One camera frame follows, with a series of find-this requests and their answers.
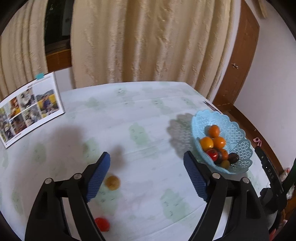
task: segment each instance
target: pink object on floor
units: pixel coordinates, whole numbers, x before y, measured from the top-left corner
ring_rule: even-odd
[[[254,138],[253,142],[257,143],[257,146],[261,147],[261,145],[262,145],[262,141],[259,139],[259,137]]]

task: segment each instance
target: wooden door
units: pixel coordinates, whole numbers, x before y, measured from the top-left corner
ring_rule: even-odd
[[[225,76],[213,101],[221,111],[230,110],[249,72],[259,36],[259,24],[242,0],[237,38]]]

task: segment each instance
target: white tablecloth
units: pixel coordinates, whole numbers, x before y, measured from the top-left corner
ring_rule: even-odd
[[[0,210],[24,240],[35,197],[47,177],[70,178],[111,155],[108,175],[121,187],[104,185],[90,203],[94,218],[106,217],[111,240],[188,240],[206,203],[198,197],[183,165],[194,152],[192,115],[208,109],[205,98],[186,83],[134,82],[61,93],[66,113],[29,133],[7,150],[0,146]],[[255,190],[268,185],[256,154],[245,175]],[[79,238],[67,199],[71,233]],[[215,237],[224,231],[229,200]]]

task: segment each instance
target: curtain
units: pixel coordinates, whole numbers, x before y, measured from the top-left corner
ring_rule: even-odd
[[[76,87],[182,81],[207,96],[227,48],[231,0],[75,0]]]
[[[0,98],[47,73],[44,20],[47,0],[29,0],[0,36]]]

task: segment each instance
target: light blue basket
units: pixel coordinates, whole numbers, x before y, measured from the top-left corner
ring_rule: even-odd
[[[219,126],[220,136],[226,140],[224,149],[227,150],[228,153],[235,152],[239,155],[239,161],[232,164],[228,170],[215,165],[213,160],[200,146],[199,140],[206,136],[206,130],[211,125]],[[240,174],[246,172],[252,165],[252,161],[250,160],[253,155],[251,143],[245,138],[244,130],[240,129],[236,122],[231,122],[227,115],[223,115],[218,111],[198,111],[196,115],[192,117],[191,129],[197,151],[206,164],[214,168],[217,172]]]

